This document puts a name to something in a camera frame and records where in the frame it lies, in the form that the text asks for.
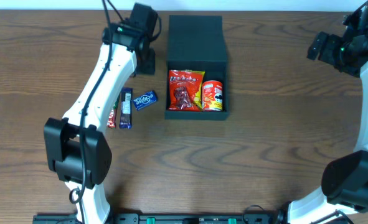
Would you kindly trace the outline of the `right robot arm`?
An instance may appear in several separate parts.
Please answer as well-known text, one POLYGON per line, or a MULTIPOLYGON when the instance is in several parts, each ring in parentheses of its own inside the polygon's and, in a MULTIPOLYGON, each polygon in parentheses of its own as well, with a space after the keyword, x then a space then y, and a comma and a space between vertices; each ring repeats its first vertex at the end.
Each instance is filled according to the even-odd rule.
POLYGON ((359 134, 352 153, 330 162, 321 185, 281 209, 276 223, 331 223, 368 212, 368 0, 347 15, 342 36, 320 32, 307 58, 318 59, 361 80, 362 108, 359 134))

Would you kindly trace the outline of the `black gift box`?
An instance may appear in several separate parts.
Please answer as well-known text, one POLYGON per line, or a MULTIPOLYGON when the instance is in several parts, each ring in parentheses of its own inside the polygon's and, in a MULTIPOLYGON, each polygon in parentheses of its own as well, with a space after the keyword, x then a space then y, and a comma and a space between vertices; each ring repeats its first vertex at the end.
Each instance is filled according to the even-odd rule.
POLYGON ((222 111, 164 111, 165 119, 223 121, 229 116, 229 57, 222 16, 170 15, 167 70, 204 71, 204 80, 222 82, 222 111))

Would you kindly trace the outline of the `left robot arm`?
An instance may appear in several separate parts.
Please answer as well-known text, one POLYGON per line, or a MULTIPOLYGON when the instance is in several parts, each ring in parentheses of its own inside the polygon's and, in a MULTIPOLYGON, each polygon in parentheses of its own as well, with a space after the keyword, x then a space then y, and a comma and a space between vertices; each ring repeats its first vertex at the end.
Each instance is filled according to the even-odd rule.
POLYGON ((74 215, 35 216, 34 223, 112 223, 103 181, 112 153, 105 139, 106 124, 124 84, 137 73, 155 73, 151 42, 161 18, 150 6, 136 3, 118 23, 106 16, 107 27, 95 68, 84 89, 62 119, 44 126, 48 167, 69 188, 74 215))

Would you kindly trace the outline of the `red Pringles can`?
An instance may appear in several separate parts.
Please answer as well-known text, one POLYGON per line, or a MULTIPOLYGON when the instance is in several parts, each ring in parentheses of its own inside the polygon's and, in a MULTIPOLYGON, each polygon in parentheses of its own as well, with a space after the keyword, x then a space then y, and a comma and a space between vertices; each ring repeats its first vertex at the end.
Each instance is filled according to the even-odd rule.
POLYGON ((223 110, 223 84, 217 80, 209 80, 202 84, 202 110, 223 110))

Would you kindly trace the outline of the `red Hacks candy bag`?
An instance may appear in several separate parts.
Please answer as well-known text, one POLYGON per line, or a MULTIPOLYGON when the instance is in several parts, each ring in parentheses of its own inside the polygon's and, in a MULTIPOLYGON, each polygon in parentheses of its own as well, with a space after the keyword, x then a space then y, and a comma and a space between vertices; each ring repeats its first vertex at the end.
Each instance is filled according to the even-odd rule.
POLYGON ((193 102, 197 79, 194 70, 170 70, 168 76, 170 105, 168 110, 199 111, 193 102))

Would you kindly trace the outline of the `yellow Hacks candy bag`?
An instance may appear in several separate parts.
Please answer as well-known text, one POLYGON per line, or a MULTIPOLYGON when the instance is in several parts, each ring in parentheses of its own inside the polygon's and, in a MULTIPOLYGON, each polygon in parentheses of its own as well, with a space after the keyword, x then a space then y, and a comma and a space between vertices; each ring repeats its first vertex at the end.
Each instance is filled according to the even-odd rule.
POLYGON ((197 79, 196 84, 195 84, 196 92, 194 93, 194 96, 193 96, 193 102, 197 106, 197 109, 201 111, 202 110, 202 84, 203 84, 205 72, 193 71, 192 74, 194 78, 197 79))

